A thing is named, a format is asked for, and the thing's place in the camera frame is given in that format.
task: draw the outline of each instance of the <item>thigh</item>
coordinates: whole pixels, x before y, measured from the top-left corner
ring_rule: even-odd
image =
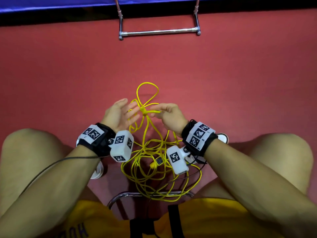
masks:
[[[44,131],[22,129],[10,134],[2,145],[0,158],[0,217],[39,172],[71,150]],[[81,197],[99,201],[88,187]]]
[[[309,145],[299,136],[267,134],[249,142],[230,145],[273,169],[304,194],[307,193],[313,154]],[[206,184],[194,196],[204,197],[234,200],[218,178]]]

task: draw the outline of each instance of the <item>yellow rope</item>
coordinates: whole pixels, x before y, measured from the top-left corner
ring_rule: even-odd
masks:
[[[142,104],[141,101],[140,101],[140,98],[139,98],[139,89],[140,89],[140,87],[142,85],[145,85],[145,84],[150,84],[150,85],[155,86],[156,89],[157,89],[157,92],[146,103]],[[171,165],[169,163],[169,160],[166,157],[166,150],[171,145],[178,145],[179,146],[179,142],[182,141],[182,140],[178,140],[177,137],[176,137],[176,134],[173,132],[175,141],[174,142],[168,142],[167,138],[168,138],[168,135],[169,135],[170,131],[167,132],[166,138],[163,139],[161,133],[154,126],[154,124],[152,123],[150,117],[148,116],[149,113],[159,113],[160,112],[160,111],[155,111],[155,110],[150,110],[150,111],[146,110],[146,107],[148,107],[150,105],[158,104],[158,103],[149,103],[158,93],[159,93],[159,88],[153,83],[144,82],[144,83],[142,83],[142,84],[140,84],[138,86],[138,88],[137,88],[137,98],[132,100],[131,102],[134,102],[134,101],[137,102],[137,104],[140,107],[140,110],[141,110],[143,116],[142,116],[142,120],[141,120],[140,125],[138,125],[137,123],[135,123],[135,127],[133,127],[131,125],[129,127],[129,131],[131,133],[134,133],[137,130],[139,130],[142,127],[143,122],[144,122],[145,119],[146,119],[146,127],[145,127],[145,130],[144,130],[144,133],[143,133],[142,144],[138,144],[137,142],[134,142],[136,145],[140,146],[140,149],[134,150],[132,152],[132,154],[133,154],[132,158],[129,161],[121,164],[121,171],[124,173],[124,175],[129,180],[135,182],[138,191],[143,196],[145,196],[145,197],[147,197],[149,199],[151,198],[153,192],[156,191],[156,189],[146,184],[148,182],[148,180],[163,180],[165,178],[165,176],[166,176],[166,173],[168,173],[168,172],[172,172],[172,174],[173,174],[172,181],[177,179],[178,175],[176,175],[174,173],[174,171],[173,171],[173,169],[172,169],[172,167],[171,167]],[[151,139],[151,140],[145,141],[146,132],[148,131],[148,128],[149,128],[150,124],[154,128],[154,130],[158,133],[158,135],[160,136],[159,140],[158,139]],[[163,161],[162,164],[164,165],[164,171],[158,171],[158,165],[159,164],[156,162],[156,159],[160,159],[160,158]],[[152,159],[152,161],[153,161],[153,163],[150,165],[152,169],[150,169],[147,174],[144,172],[144,170],[141,167],[141,159]],[[131,174],[127,174],[125,172],[125,166],[129,162],[132,163],[132,165],[131,165]],[[138,171],[140,171],[140,173],[142,174],[143,178],[138,178],[137,177]],[[156,174],[161,174],[162,177],[161,178],[154,178],[154,176]],[[156,193],[160,194],[161,197],[159,197],[159,198],[152,197],[152,200],[163,200],[163,201],[168,201],[168,202],[177,201],[177,200],[180,199],[181,196],[185,195],[187,192],[189,192],[192,188],[194,188],[198,184],[198,182],[201,179],[201,176],[202,176],[202,172],[200,171],[199,172],[199,179],[191,187],[189,187],[187,189],[186,189],[186,186],[188,184],[189,179],[188,178],[185,179],[186,182],[185,182],[184,187],[182,188],[182,192],[180,194],[178,194],[178,195],[170,195],[170,196],[167,197],[167,195],[172,191],[172,189],[174,187],[174,182],[172,182],[171,187],[168,189],[168,193],[167,194],[162,194],[160,191],[163,190],[168,185],[168,184],[165,184],[164,186],[160,187],[156,191]]]

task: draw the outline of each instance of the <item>forearm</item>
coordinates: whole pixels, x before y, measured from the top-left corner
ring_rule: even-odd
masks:
[[[79,145],[67,157],[95,156]],[[100,159],[71,159],[40,176],[0,219],[0,237],[36,237],[53,228],[75,205]]]
[[[278,173],[219,140],[208,147],[205,159],[234,198],[262,220],[288,225],[316,209]]]

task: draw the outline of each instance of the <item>yellow t-shirt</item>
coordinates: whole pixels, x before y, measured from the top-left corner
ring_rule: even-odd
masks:
[[[178,206],[185,238],[282,238],[274,229],[264,227],[237,201],[204,198],[192,199]],[[154,221],[160,238],[173,238],[169,214]],[[56,238],[130,238],[130,222],[117,220],[104,205],[81,200],[77,203]]]

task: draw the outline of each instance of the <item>blue panel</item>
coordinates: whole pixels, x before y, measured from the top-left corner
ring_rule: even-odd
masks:
[[[138,4],[187,0],[119,0],[119,4]],[[115,5],[114,0],[0,0],[1,12],[39,10],[66,7],[92,7]]]

